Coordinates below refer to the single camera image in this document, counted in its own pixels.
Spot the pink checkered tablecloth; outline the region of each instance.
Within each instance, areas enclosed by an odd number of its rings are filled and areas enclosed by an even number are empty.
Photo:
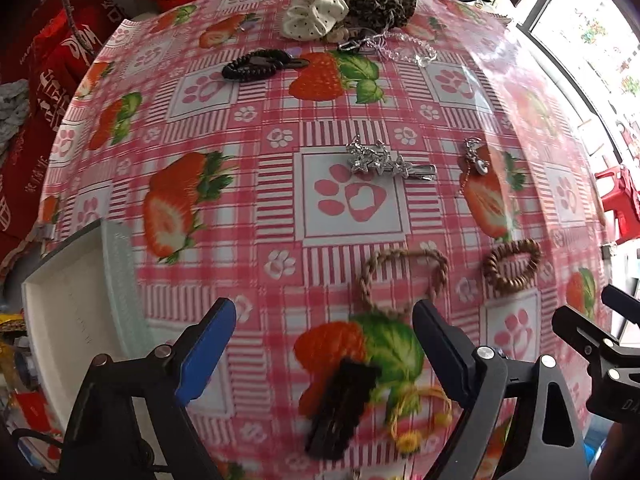
[[[386,248],[445,254],[441,313],[512,358],[555,355],[585,423],[586,363],[552,334],[550,318],[569,303],[610,323],[599,300],[604,219],[557,89],[511,31],[453,0],[418,0],[406,28],[438,51],[424,68],[373,55],[345,60],[320,42],[284,40],[290,1],[198,0],[120,25],[50,156],[42,209],[56,225],[54,243],[99,217],[127,224],[142,309],[158,341],[199,321],[217,297],[235,302],[236,332],[188,408],[223,472],[240,464],[247,478],[264,480],[341,479],[353,468],[364,480],[426,473],[451,428],[426,431],[414,457],[395,453],[384,427],[393,382],[382,381],[380,403],[343,461],[315,462],[303,450],[309,423],[299,403],[312,377],[294,343],[318,327],[318,341],[351,331],[360,346],[338,352],[375,358],[379,341],[350,317],[363,311],[355,280],[363,261]],[[313,52],[312,65],[260,82],[222,80],[224,64],[258,48]],[[437,178],[351,175],[344,146],[356,134],[436,165]],[[472,175],[461,194],[463,141],[472,136],[487,144],[493,176]],[[176,193],[179,186],[190,192]],[[528,237],[542,246],[538,275],[500,297],[481,261],[501,240]],[[509,272],[525,262],[508,264]],[[429,274],[426,261],[387,264],[376,299],[416,301]],[[415,340],[406,342],[414,352]],[[383,377],[406,366],[402,384],[435,381],[426,360],[406,357]],[[419,369],[409,370],[409,360]],[[425,404],[401,425],[430,427],[431,412]]]

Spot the rope bracelet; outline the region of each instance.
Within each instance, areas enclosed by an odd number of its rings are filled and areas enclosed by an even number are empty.
[[[434,301],[442,287],[447,283],[447,277],[449,275],[449,261],[446,256],[438,250],[432,249],[423,249],[423,250],[413,250],[410,251],[408,249],[389,249],[382,252],[375,252],[371,255],[371,257],[364,263],[362,266],[362,275],[358,282],[360,283],[360,290],[362,291],[362,299],[365,304],[371,310],[377,310],[379,312],[383,312],[384,314],[395,314],[398,317],[405,316],[408,314],[411,306],[407,306],[406,309],[402,311],[393,310],[392,307],[389,308],[381,308],[377,306],[377,304],[371,298],[371,287],[373,284],[373,273],[376,272],[378,266],[382,266],[385,262],[391,260],[399,260],[400,258],[421,258],[426,256],[431,260],[436,261],[438,264],[432,273],[432,284],[427,290],[427,296],[431,301]]]

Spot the screw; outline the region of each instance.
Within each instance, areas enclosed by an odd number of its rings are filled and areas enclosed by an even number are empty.
[[[107,354],[98,354],[96,357],[93,358],[93,360],[91,361],[91,364],[93,366],[102,366],[107,364],[108,360],[109,360],[109,356]]]
[[[158,359],[165,359],[171,355],[172,351],[173,349],[169,345],[160,345],[154,350],[154,355]]]
[[[495,355],[494,350],[488,346],[481,346],[476,352],[482,359],[493,359]]]
[[[547,368],[553,368],[556,366],[556,360],[553,359],[550,355],[543,355],[540,358],[540,362],[545,365]]]

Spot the blue gripper pad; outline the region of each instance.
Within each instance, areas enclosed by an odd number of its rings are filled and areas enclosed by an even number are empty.
[[[202,395],[235,328],[236,306],[225,299],[180,366],[180,383],[175,396],[181,405],[186,406]]]

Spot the red plastic stool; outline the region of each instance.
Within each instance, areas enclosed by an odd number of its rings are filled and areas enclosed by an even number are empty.
[[[627,168],[616,166],[595,174],[596,179],[608,176],[613,177],[615,185],[613,190],[602,197],[602,207],[604,211],[613,211],[618,220],[620,238],[616,243],[620,245],[628,240],[640,238],[640,201]]]

